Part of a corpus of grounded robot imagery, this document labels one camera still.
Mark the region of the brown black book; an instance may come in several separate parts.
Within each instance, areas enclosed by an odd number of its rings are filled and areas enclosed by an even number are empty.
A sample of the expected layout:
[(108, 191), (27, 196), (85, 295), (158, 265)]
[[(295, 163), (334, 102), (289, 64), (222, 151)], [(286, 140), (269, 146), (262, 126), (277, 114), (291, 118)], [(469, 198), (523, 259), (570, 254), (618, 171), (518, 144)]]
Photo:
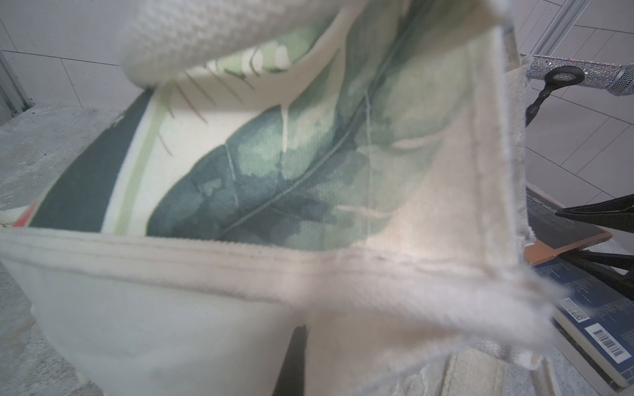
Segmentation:
[(528, 225), (534, 241), (524, 249), (531, 265), (549, 262), (563, 253), (588, 248), (612, 239), (601, 227), (557, 216), (561, 209), (556, 202), (530, 187), (526, 188)]

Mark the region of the floral canvas tote bag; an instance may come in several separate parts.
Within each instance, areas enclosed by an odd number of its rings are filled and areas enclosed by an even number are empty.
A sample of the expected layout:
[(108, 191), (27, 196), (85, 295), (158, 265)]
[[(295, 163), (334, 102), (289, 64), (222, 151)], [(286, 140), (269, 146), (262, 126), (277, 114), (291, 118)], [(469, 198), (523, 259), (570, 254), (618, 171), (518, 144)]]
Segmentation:
[(1, 231), (107, 395), (557, 395), (506, 1), (144, 1), (142, 94)]

